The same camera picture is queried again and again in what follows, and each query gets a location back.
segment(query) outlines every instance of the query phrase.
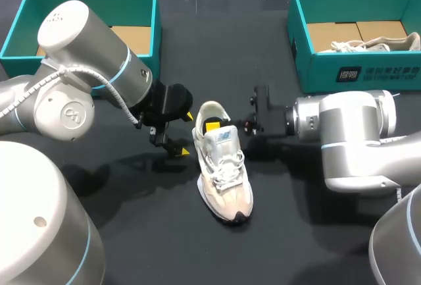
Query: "white robotic arm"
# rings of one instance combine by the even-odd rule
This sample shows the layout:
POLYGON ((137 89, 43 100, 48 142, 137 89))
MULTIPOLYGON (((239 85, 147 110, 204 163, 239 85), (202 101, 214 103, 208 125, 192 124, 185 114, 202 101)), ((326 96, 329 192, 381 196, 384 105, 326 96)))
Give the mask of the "white robotic arm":
POLYGON ((181 84, 165 86, 84 3, 68 1, 43 21, 38 43, 47 54, 34 76, 0 83, 0 136, 39 132, 72 141, 89 130, 91 91, 121 107, 141 128, 153 127, 150 141, 170 154, 183 148, 165 134, 167 122, 190 121, 193 103, 181 84))

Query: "sneaker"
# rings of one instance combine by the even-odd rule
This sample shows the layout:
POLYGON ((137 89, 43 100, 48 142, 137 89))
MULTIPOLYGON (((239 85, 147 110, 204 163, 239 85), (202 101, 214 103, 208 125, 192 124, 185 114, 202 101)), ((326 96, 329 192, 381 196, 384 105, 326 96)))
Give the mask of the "sneaker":
POLYGON ((419 51, 421 50, 421 39, 418 33, 411 33, 406 38, 379 37, 364 43, 360 40, 348 41, 346 43, 331 43, 332 49, 321 51, 322 53, 353 53, 365 51, 419 51))
POLYGON ((192 130, 201 175, 197 187, 206 205, 227 222, 243 222, 251 214, 253 193, 244 166, 237 127, 221 104, 204 103, 192 130))

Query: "cardboard insert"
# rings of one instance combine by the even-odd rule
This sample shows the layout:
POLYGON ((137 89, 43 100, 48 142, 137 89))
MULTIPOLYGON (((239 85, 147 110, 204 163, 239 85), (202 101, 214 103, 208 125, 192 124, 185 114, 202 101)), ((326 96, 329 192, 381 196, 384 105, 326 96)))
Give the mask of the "cardboard insert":
POLYGON ((331 49, 331 42, 369 41, 379 37, 405 38, 407 33, 400 20, 350 23, 307 24, 314 52, 331 49))
MULTIPOLYGON (((148 55, 151 46, 151 28, 146 26, 113 26, 111 30, 136 55, 148 55)), ((37 56, 45 56, 45 51, 38 47, 37 56)))

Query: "shoelace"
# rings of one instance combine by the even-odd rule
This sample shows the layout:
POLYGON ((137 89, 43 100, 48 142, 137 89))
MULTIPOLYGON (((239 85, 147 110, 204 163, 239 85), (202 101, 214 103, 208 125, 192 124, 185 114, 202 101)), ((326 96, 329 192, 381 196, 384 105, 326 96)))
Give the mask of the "shoelace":
POLYGON ((334 51, 339 51, 342 53, 360 53, 366 51, 366 46, 361 40, 351 40, 347 41, 346 43, 338 43, 337 41, 333 41, 330 45, 334 51))
POLYGON ((210 178, 217 190, 224 191, 228 188, 240 185, 243 182, 239 177, 241 168, 244 165, 244 153, 241 150, 237 151, 235 156, 219 160, 218 166, 212 162, 208 155, 205 157, 205 160, 212 170, 210 178))

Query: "shoe sole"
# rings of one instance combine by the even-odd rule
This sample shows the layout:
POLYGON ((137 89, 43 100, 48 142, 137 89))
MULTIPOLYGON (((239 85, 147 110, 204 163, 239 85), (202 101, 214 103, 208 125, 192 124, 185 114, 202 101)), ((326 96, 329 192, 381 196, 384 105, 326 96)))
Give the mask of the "shoe sole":
MULTIPOLYGON (((250 183, 248 183, 249 185, 249 189, 250 189, 250 202, 251 202, 251 208, 253 211, 253 191, 251 190, 251 185, 250 183)), ((203 191, 203 184, 202 184, 202 174, 199 175, 199 178, 197 179, 197 188, 199 189, 199 193, 200 196, 202 197, 203 201, 206 203, 207 207, 215 214, 216 217, 218 217, 220 220, 222 220, 223 222, 226 223, 232 223, 232 224, 241 224, 245 221, 247 221, 247 219, 250 217, 249 216, 245 216, 242 212, 238 211, 237 214, 235 215, 235 218, 230 220, 227 219, 223 216, 221 216, 216 210, 215 208, 213 208, 213 206, 211 205, 211 203, 209 203, 208 199, 206 198, 205 192, 203 191)))

